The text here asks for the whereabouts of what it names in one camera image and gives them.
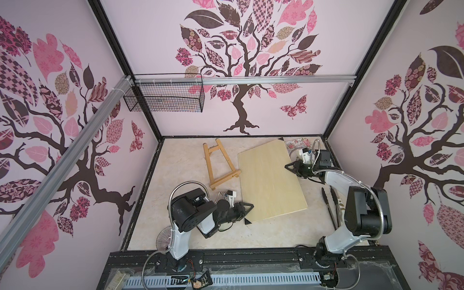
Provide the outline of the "light wooden drawing board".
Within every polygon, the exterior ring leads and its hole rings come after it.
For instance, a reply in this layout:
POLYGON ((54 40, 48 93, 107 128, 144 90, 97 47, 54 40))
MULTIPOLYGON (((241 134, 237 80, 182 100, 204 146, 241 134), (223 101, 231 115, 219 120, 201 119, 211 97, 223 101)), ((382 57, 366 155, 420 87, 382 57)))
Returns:
POLYGON ((254 205, 252 223, 303 211, 308 203, 298 177, 285 169, 291 158, 283 140, 273 140, 238 154, 244 203, 254 205))

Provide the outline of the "small wooden easel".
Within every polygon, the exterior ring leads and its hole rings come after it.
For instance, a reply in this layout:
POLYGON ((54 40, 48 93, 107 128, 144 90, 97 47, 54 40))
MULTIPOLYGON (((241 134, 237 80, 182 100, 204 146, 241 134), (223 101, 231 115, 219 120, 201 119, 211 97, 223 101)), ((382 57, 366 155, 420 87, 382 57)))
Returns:
POLYGON ((209 176, 209 187, 215 190, 223 183, 239 178, 241 170, 238 169, 229 157, 222 141, 215 140, 216 144, 209 146, 207 143, 203 144, 205 155, 205 162, 209 176))

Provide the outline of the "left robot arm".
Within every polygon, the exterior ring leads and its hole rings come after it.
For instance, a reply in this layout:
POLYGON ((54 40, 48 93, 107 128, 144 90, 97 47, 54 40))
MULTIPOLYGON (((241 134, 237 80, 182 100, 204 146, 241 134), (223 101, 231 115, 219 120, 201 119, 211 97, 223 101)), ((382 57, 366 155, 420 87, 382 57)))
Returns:
POLYGON ((163 250, 155 250, 146 259, 141 272, 141 284, 145 290, 149 287, 145 278, 147 265, 152 257, 163 254, 174 264, 175 269, 187 265, 186 255, 189 253, 190 237, 197 228, 207 239, 224 224, 235 224, 249 214, 254 205, 237 202, 230 205, 227 200, 214 202, 211 200, 206 186, 199 181, 186 181, 176 186, 170 194, 167 210, 170 227, 169 244, 163 250))

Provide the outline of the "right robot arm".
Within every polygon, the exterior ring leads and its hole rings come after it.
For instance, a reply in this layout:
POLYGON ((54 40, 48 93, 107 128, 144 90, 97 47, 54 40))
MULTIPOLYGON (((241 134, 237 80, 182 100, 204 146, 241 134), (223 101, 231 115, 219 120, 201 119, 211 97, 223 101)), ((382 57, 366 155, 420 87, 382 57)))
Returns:
POLYGON ((387 192, 357 180, 331 161, 323 159, 322 151, 311 151, 307 147, 297 148, 296 160, 285 165, 285 169, 299 178, 330 187, 337 214, 330 213, 335 231, 322 237, 313 253, 313 260, 323 268, 336 263, 348 250, 367 240, 378 240, 393 228, 387 192))

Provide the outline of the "floral rectangular tray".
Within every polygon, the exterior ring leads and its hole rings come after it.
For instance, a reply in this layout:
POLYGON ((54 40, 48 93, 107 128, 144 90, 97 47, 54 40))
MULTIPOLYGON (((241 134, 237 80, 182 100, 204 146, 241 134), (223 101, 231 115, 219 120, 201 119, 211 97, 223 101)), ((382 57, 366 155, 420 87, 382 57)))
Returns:
POLYGON ((293 140, 285 141, 285 145, 288 153, 291 153, 293 151, 298 151, 306 147, 311 148, 312 141, 308 138, 296 138, 293 140))

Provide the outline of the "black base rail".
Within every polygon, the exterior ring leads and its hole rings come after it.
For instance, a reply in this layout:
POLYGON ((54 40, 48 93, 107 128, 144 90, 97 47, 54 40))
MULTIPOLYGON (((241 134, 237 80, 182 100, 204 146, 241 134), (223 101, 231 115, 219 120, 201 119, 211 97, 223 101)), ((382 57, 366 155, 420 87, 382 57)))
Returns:
MULTIPOLYGON (((340 261, 323 268, 313 260, 314 247, 190 250, 187 265, 175 269, 167 256, 158 254, 147 265, 147 276, 187 276, 187 286, 148 290, 406 290, 408 283, 387 246, 356 246, 340 261), (319 285, 213 286, 212 274, 317 272, 319 285)), ((124 290, 145 290, 141 272, 154 251, 111 253, 98 289, 117 286, 124 290)))

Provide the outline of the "back aluminium rail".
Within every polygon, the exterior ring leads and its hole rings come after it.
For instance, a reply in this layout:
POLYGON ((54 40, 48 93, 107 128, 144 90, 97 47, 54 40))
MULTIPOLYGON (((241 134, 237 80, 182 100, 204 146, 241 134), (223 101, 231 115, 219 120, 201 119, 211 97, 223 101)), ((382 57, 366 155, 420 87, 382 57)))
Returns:
POLYGON ((135 84, 157 83, 189 83, 193 85, 251 85, 251 84, 278 84, 278 83, 354 83, 354 75, 314 75, 314 76, 265 76, 265 77, 209 77, 194 75, 194 77, 160 77, 160 75, 139 75, 135 84))

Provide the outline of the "aluminium rail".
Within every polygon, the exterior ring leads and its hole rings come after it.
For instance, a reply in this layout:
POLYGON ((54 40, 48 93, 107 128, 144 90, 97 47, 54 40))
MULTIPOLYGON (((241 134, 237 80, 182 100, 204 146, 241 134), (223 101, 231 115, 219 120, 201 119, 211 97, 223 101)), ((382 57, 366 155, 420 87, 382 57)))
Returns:
POLYGON ((251 85, 251 84, 278 84, 278 83, 354 83, 354 75, 314 75, 314 76, 265 76, 265 77, 209 77, 194 75, 194 77, 160 77, 160 75, 139 75, 135 84, 157 83, 189 83, 193 85, 251 85))
POLYGON ((65 181, 78 159, 90 145, 96 132, 103 126, 117 102, 120 101, 131 85, 131 76, 124 76, 118 81, 97 112, 67 148, 60 161, 43 179, 37 191, 27 200, 21 211, 2 232, 1 269, 5 268, 10 258, 15 254, 17 248, 40 218, 60 185, 65 181))

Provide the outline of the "left aluminium rail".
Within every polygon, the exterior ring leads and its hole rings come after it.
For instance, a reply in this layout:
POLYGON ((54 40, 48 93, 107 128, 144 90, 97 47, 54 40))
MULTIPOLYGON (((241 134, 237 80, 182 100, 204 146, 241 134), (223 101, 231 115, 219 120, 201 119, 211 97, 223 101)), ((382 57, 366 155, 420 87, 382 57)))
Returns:
POLYGON ((118 81, 97 112, 67 148, 60 161, 43 179, 37 191, 27 200, 21 211, 2 232, 1 269, 5 268, 10 258, 15 254, 17 248, 40 218, 60 185, 65 181, 78 159, 90 145, 96 132, 103 126, 117 102, 120 101, 131 85, 131 76, 124 76, 118 81))

